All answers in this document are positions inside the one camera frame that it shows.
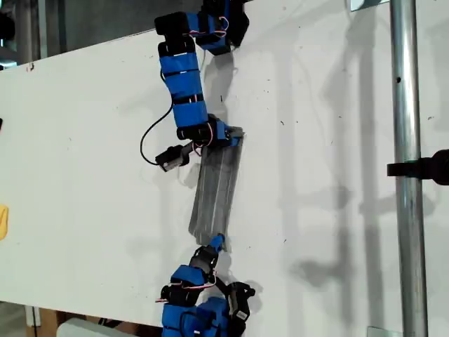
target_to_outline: white board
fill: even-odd
[[[449,4],[418,1],[422,153],[449,143]],[[250,282],[247,336],[401,331],[389,7],[247,4],[234,56],[203,65],[209,112],[246,132],[225,279]],[[161,287],[196,248],[195,165],[139,155],[170,105],[148,32],[0,74],[0,300],[160,324]],[[203,53],[199,51],[202,62]],[[145,146],[177,144],[167,119]],[[449,191],[424,184],[429,325],[447,336]]]

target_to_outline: wire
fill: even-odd
[[[213,141],[213,130],[212,130],[212,126],[210,126],[209,123],[208,123],[208,126],[209,126],[209,130],[210,130],[210,140],[209,140],[209,143],[208,143],[206,146],[209,146],[209,145],[212,143],[212,141]]]
[[[227,30],[227,29],[229,28],[229,21],[228,21],[228,19],[226,19],[226,17],[225,17],[225,16],[220,16],[220,17],[219,17],[219,19],[220,19],[220,20],[224,20],[224,21],[226,21],[226,23],[227,23],[227,26],[226,26],[226,28],[224,28],[224,30]]]
[[[198,155],[198,157],[201,157],[201,155],[198,153],[198,151],[196,151],[195,147],[199,147],[201,149],[203,147],[203,145],[202,146],[198,146],[197,144],[192,142],[192,150]]]
[[[217,271],[216,270],[213,271],[213,277],[214,277],[214,281],[212,284],[207,284],[205,286],[184,286],[182,288],[189,289],[189,290],[200,290],[200,289],[212,288],[213,286],[215,286],[217,284]]]
[[[36,326],[36,314],[34,313],[34,307],[31,307],[33,310],[33,330],[34,330],[34,337],[37,337],[37,326]]]
[[[163,77],[163,74],[162,74],[162,70],[161,70],[161,79],[162,79],[162,81],[165,83],[166,82],[166,79]],[[151,164],[151,165],[153,165],[153,166],[158,166],[158,164],[157,163],[154,163],[154,162],[152,162],[152,161],[150,161],[148,158],[146,158],[146,156],[144,155],[144,153],[143,153],[143,143],[144,143],[144,141],[145,141],[145,137],[147,137],[147,135],[148,135],[148,133],[157,125],[157,124],[159,124],[161,121],[163,121],[167,116],[168,116],[168,114],[170,114],[170,112],[171,112],[171,110],[173,110],[173,105],[174,105],[174,103],[173,103],[173,99],[171,100],[171,106],[170,106],[170,109],[168,109],[168,111],[164,114],[164,115],[162,115],[162,117],[161,118],[159,118],[157,121],[155,121],[146,131],[145,131],[145,133],[143,134],[143,136],[142,136],[142,138],[140,139],[140,155],[142,156],[142,158],[148,163],[148,164]]]
[[[215,30],[214,34],[217,35],[218,37],[225,37],[226,36],[226,31],[225,30]]]
[[[203,289],[207,289],[207,288],[212,288],[213,286],[215,286],[217,284],[217,271],[214,270],[213,271],[213,277],[214,277],[214,281],[212,284],[207,284],[204,286],[183,286],[183,289],[186,290],[203,290]],[[169,286],[181,286],[182,283],[169,283]],[[157,300],[155,300],[155,303],[165,303],[168,302],[168,300],[166,300],[165,298],[158,298]]]

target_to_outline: metal pole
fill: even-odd
[[[421,157],[416,3],[391,0],[396,162]],[[427,292],[422,216],[422,185],[397,178],[396,203],[404,337],[427,337]]]

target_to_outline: blue robot module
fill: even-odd
[[[226,285],[217,276],[214,268],[224,240],[223,235],[218,235],[209,245],[198,248],[189,265],[181,265],[162,288],[157,302],[165,303],[163,337],[239,337],[245,331],[250,317],[248,299],[255,290],[241,282]],[[195,306],[199,294],[212,286],[224,298],[210,297]]]
[[[177,137],[191,140],[184,146],[170,146],[156,157],[165,172],[188,164],[189,153],[196,148],[238,146],[243,137],[241,128],[228,126],[207,112],[194,38],[213,55],[239,47],[249,26],[246,1],[205,0],[197,14],[177,12],[155,20],[157,34],[165,36],[158,46],[161,77],[172,97]]]

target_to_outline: black bracket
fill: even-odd
[[[388,164],[389,177],[432,179],[442,186],[449,185],[449,150],[440,150],[432,158],[419,158],[406,163]]]

